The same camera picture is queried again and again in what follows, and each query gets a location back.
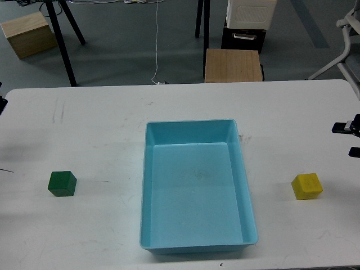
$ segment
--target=drawer handle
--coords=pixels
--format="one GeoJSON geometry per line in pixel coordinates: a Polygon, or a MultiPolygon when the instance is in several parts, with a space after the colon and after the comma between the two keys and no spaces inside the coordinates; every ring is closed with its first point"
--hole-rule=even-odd
{"type": "Polygon", "coordinates": [[[247,41],[253,41],[255,40],[255,38],[257,38],[256,35],[238,35],[238,34],[232,34],[233,38],[237,38],[237,39],[246,39],[247,41]]]}

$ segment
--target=white storage box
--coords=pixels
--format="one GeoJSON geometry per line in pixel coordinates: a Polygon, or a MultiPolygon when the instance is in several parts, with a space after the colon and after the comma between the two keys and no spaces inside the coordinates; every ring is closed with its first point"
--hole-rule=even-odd
{"type": "Polygon", "coordinates": [[[268,30],[277,0],[229,0],[227,28],[268,30]]]}

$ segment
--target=stool leg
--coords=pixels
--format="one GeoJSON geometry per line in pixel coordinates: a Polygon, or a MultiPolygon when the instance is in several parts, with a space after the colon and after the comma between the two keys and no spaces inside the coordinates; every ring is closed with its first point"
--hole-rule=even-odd
{"type": "Polygon", "coordinates": [[[210,0],[204,0],[204,53],[202,59],[202,76],[205,77],[206,51],[209,48],[210,0]]]}
{"type": "Polygon", "coordinates": [[[54,29],[57,44],[58,44],[58,47],[60,49],[60,53],[61,53],[62,60],[63,60],[64,65],[65,65],[67,76],[69,77],[69,80],[70,80],[70,84],[71,84],[71,86],[77,86],[77,81],[75,79],[73,68],[71,67],[69,55],[68,55],[68,52],[66,50],[65,42],[64,42],[64,39],[63,39],[62,34],[61,34],[59,22],[57,21],[54,5],[53,5],[53,3],[51,1],[50,2],[46,1],[45,5],[46,5],[47,11],[49,13],[51,24],[52,24],[52,27],[54,29]]]}
{"type": "Polygon", "coordinates": [[[260,64],[260,68],[261,68],[261,75],[263,77],[263,82],[265,82],[264,67],[262,64],[260,64]]]}
{"type": "Polygon", "coordinates": [[[75,34],[78,36],[80,43],[82,45],[84,45],[86,43],[83,34],[81,33],[79,26],[77,24],[77,22],[74,19],[73,14],[71,13],[68,4],[66,3],[66,1],[59,1],[60,6],[62,7],[67,19],[69,20],[71,26],[73,27],[75,34]]]}
{"type": "Polygon", "coordinates": [[[195,38],[198,38],[200,36],[201,15],[203,14],[203,5],[204,5],[204,0],[198,0],[198,2],[197,2],[195,38]]]}

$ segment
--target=stool seat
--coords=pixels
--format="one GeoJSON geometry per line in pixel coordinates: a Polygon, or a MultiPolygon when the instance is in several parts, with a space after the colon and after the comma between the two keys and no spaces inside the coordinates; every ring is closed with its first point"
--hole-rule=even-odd
{"type": "Polygon", "coordinates": [[[205,83],[261,82],[258,51],[208,49],[205,83]]]}

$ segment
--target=wooden stool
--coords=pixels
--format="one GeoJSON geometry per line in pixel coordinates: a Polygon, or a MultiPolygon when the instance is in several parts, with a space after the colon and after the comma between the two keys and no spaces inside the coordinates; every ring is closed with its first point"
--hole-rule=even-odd
{"type": "Polygon", "coordinates": [[[261,82],[258,51],[208,49],[205,83],[261,82]]]}
{"type": "Polygon", "coordinates": [[[1,27],[19,59],[57,46],[41,12],[4,22],[1,27]]]}

